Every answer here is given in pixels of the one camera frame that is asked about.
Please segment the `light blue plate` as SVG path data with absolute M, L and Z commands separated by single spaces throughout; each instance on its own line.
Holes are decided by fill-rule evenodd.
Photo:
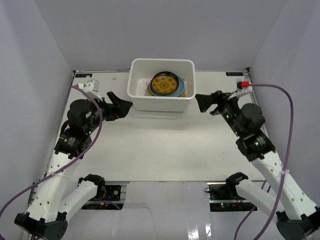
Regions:
M 155 97 L 180 97 L 184 91 L 183 79 L 172 72 L 159 72 L 149 82 Z

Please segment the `rectangular woven bamboo plate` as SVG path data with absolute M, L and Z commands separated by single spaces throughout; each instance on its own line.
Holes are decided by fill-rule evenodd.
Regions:
M 182 98 L 188 97 L 188 83 L 187 81 L 183 78 L 183 83 L 184 83 L 184 90 L 183 93 L 180 95 Z

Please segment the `round woven bamboo plate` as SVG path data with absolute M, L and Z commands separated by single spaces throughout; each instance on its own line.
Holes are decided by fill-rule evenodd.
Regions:
M 151 92 L 151 89 L 150 89 L 150 84 L 147 84 L 146 86 L 146 96 L 149 96 L 149 97 L 153 97 L 153 93 Z

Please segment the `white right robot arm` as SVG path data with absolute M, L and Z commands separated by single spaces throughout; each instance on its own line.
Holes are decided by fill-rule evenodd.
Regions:
M 254 103 L 238 106 L 238 98 L 230 92 L 216 91 L 209 95 L 196 94 L 199 110 L 204 113 L 211 105 L 217 107 L 212 116 L 221 115 L 237 136 L 236 145 L 242 155 L 263 175 L 277 197 L 268 195 L 255 186 L 242 172 L 225 180 L 226 195 L 252 202 L 258 209 L 272 217 L 277 229 L 286 240 L 303 240 L 320 228 L 320 208 L 284 170 L 276 148 L 261 127 L 265 118 L 261 108 Z

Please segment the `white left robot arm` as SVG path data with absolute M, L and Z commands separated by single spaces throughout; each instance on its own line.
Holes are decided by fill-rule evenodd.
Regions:
M 97 201 L 105 196 L 105 179 L 88 174 L 79 180 L 79 186 L 69 196 L 63 198 L 84 153 L 96 141 L 91 134 L 99 132 L 103 122 L 126 117 L 133 105 L 111 91 L 107 96 L 110 103 L 104 98 L 91 97 L 70 104 L 46 180 L 41 183 L 27 210 L 18 213 L 14 219 L 14 223 L 25 232 L 44 240 L 60 240 L 67 231 L 69 220 L 87 201 Z

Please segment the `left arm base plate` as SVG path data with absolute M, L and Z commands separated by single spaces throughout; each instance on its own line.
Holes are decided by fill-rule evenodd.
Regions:
M 121 185 L 103 185 L 97 187 L 97 192 L 93 198 L 91 198 L 84 205 L 89 204 L 106 204 L 111 201 L 119 201 L 121 199 L 122 186 Z

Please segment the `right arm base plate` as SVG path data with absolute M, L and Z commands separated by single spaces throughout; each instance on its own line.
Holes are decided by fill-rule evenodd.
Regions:
M 248 212 L 253 208 L 251 202 L 230 190 L 226 183 L 209 184 L 204 191 L 209 194 L 211 212 Z

